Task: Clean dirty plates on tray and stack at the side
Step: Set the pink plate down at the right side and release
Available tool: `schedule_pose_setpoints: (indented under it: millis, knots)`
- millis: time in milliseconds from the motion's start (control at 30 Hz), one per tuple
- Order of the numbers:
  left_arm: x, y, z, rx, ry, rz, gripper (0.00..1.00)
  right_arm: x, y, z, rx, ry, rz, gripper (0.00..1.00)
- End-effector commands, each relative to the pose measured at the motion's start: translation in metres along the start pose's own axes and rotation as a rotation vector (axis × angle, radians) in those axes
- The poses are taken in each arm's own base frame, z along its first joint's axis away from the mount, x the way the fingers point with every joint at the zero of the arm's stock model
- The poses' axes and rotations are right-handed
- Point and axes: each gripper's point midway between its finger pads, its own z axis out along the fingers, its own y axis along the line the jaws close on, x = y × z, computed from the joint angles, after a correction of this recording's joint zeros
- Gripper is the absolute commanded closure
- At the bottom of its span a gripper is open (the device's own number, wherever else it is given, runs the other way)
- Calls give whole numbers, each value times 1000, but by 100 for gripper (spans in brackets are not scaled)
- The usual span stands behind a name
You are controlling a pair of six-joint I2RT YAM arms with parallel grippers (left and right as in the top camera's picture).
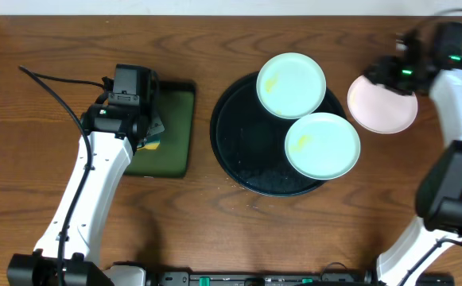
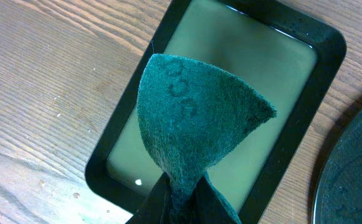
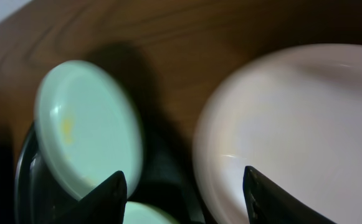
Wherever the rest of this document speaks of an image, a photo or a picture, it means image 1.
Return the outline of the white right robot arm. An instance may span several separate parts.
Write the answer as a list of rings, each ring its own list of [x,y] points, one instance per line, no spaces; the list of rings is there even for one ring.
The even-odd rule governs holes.
[[[462,23],[438,24],[428,52],[419,38],[421,27],[398,38],[402,56],[384,56],[364,72],[369,82],[398,95],[426,92],[445,144],[418,187],[415,218],[377,258],[377,285],[415,285],[445,250],[462,247]]]

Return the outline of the green and yellow sponge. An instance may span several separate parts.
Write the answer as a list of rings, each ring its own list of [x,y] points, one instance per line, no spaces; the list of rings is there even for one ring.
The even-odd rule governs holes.
[[[155,150],[160,145],[160,142],[161,142],[161,137],[159,134],[148,136],[138,143],[137,150],[141,150],[141,149]]]

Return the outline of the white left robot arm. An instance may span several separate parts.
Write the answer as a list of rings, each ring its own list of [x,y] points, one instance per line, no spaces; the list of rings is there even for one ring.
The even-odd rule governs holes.
[[[80,132],[76,164],[52,221],[31,254],[15,254],[11,285],[146,285],[146,269],[123,262],[99,266],[103,229],[115,191],[156,115],[160,80],[155,71],[119,64],[103,93],[77,116],[47,84],[46,75],[20,68],[69,114]]]

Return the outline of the pale pink plate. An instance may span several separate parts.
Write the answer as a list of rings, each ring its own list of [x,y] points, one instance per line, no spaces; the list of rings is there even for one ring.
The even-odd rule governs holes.
[[[398,95],[374,85],[364,75],[349,87],[347,106],[352,117],[365,129],[392,134],[407,129],[417,116],[415,94]]]

